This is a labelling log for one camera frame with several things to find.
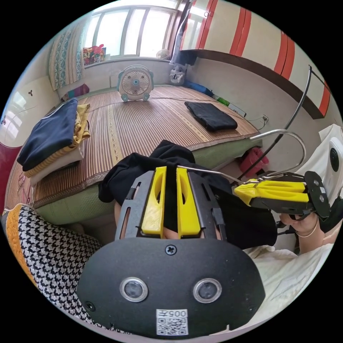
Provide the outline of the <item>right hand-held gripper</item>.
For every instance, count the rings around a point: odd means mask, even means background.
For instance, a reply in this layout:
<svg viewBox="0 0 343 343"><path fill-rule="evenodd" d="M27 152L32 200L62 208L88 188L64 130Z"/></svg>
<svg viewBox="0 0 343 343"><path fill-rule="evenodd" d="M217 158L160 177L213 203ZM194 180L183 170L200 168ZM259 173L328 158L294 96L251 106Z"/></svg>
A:
<svg viewBox="0 0 343 343"><path fill-rule="evenodd" d="M301 219L314 212L321 219L330 215L328 195L321 177L314 171L305 175L291 172L263 175L260 180L243 183L234 189L245 204L259 209L289 214Z"/></svg>

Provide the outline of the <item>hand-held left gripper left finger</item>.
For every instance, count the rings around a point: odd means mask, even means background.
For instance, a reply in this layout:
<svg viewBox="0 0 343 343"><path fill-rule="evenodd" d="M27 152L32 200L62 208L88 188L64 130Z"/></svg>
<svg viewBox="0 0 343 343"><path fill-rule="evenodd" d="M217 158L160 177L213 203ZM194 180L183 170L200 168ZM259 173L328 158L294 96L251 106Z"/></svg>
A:
<svg viewBox="0 0 343 343"><path fill-rule="evenodd" d="M147 195L141 231L146 236L163 238L166 167L153 172Z"/></svg>

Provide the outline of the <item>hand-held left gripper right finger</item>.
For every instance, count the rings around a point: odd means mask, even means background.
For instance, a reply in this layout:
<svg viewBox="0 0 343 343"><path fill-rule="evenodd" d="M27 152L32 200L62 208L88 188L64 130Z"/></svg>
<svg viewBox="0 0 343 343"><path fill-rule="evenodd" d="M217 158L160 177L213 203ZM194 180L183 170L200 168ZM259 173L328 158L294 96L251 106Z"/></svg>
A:
<svg viewBox="0 0 343 343"><path fill-rule="evenodd" d="M180 239L198 237L200 234L199 218L186 169L177 167L176 182L178 237Z"/></svg>

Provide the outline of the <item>person's right hand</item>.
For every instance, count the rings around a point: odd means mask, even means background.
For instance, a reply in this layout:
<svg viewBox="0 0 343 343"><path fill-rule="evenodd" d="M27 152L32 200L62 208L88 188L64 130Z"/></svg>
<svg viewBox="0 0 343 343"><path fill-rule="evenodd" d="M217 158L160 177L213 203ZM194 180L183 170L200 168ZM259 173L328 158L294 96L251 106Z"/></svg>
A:
<svg viewBox="0 0 343 343"><path fill-rule="evenodd" d="M283 224L292 226L299 238L309 238L319 228L319 219L314 212L303 219L299 215L296 215L295 219L292 219L289 214L281 214L280 220Z"/></svg>

